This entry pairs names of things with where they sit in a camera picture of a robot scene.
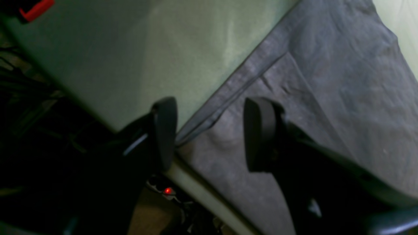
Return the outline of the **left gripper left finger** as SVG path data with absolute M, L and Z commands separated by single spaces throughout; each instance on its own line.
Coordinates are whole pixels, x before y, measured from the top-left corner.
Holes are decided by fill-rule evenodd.
M 76 176 L 74 209 L 63 235 L 127 234 L 147 180 L 171 167 L 177 119 L 176 98 L 162 98 L 112 140 L 88 152 Z

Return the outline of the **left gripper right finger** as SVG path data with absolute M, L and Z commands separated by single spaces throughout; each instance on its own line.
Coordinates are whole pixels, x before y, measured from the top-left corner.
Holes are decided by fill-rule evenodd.
M 245 158 L 250 172 L 271 173 L 298 235 L 416 235 L 417 199 L 288 121 L 279 103 L 245 99 Z

